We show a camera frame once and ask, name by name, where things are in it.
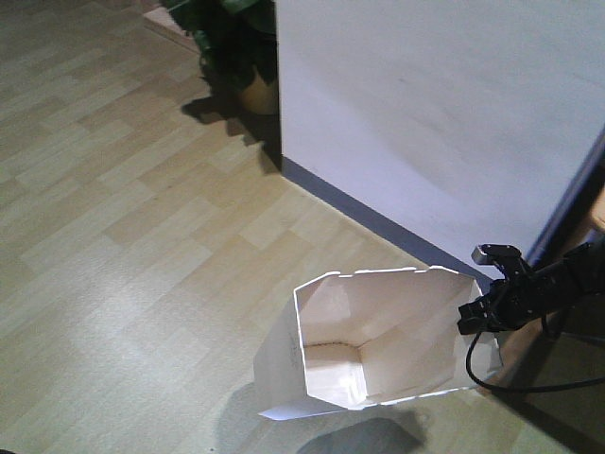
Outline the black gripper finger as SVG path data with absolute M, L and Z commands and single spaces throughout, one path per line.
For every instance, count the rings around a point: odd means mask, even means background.
M 480 332 L 492 332 L 493 301 L 488 297 L 479 297 L 458 308 L 457 322 L 460 335 L 473 335 Z

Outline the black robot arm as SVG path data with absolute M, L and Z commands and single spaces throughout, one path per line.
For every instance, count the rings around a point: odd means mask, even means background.
M 585 242 L 562 259 L 532 268 L 511 245 L 481 244 L 472 253 L 478 265 L 496 267 L 504 277 L 489 291 L 458 308 L 458 332 L 518 330 L 527 323 L 604 292 L 604 240 Z

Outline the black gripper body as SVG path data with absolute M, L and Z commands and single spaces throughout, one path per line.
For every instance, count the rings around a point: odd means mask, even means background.
M 490 283 L 488 320 L 489 332 L 515 331 L 527 323 L 547 315 L 547 283 L 533 276 L 513 283 L 496 279 Z

